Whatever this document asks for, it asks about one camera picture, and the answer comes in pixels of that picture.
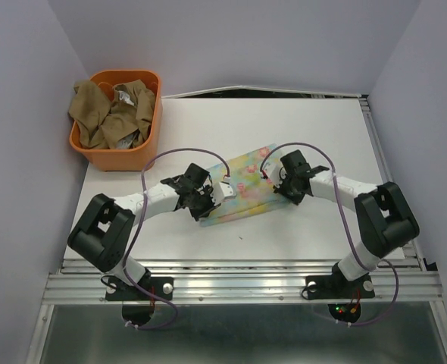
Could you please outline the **pastel floral skirt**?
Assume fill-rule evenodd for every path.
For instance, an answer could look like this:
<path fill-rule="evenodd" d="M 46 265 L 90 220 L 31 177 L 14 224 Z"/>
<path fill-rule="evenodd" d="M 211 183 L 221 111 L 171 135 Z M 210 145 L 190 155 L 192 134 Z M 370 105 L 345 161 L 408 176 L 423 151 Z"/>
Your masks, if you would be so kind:
<path fill-rule="evenodd" d="M 223 202 L 201 220 L 202 227 L 261 215 L 290 204 L 289 200 L 274 192 L 271 182 L 263 179 L 260 173 L 260 165 L 266 156 L 271 163 L 280 160 L 282 152 L 274 152 L 276 147 L 270 144 L 227 161 L 231 172 L 230 185 L 236 197 Z"/>

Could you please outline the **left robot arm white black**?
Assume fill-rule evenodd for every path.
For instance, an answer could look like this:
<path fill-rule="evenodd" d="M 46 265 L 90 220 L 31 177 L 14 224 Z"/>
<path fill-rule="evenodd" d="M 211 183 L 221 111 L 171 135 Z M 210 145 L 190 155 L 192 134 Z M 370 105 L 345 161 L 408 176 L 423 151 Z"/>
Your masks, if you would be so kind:
<path fill-rule="evenodd" d="M 132 229 L 157 215 L 188 209 L 199 221 L 207 218 L 232 188 L 214 184 L 210 173 L 192 163 L 184 174 L 169 177 L 140 193 L 111 198 L 92 197 L 67 238 L 67 245 L 100 272 L 123 282 L 134 299 L 149 292 L 150 272 L 130 256 L 127 247 Z"/>

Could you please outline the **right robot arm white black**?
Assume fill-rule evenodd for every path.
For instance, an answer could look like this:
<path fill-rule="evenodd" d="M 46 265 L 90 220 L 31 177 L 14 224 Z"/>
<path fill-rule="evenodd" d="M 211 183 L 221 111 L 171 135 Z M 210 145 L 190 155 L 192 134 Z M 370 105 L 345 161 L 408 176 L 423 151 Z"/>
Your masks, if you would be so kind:
<path fill-rule="evenodd" d="M 347 234 L 344 209 L 355 213 L 360 241 L 350 244 L 351 252 L 333 266 L 330 275 L 307 279 L 307 290 L 312 294 L 348 295 L 382 259 L 420 233 L 404 194 L 393 182 L 359 182 L 339 176 L 332 165 L 312 168 L 299 150 L 284 155 L 277 163 L 263 163 L 261 173 L 271 181 L 275 193 L 295 205 L 306 196 L 334 202 Z"/>

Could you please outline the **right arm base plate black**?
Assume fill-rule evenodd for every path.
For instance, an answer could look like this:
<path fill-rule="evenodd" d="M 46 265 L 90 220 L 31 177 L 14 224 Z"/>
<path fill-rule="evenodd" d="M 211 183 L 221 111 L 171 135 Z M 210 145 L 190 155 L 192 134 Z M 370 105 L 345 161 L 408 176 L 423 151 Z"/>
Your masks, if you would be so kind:
<path fill-rule="evenodd" d="M 354 281 L 333 275 L 311 275 L 305 278 L 301 297 L 305 300 L 372 299 L 375 292 L 370 275 Z"/>

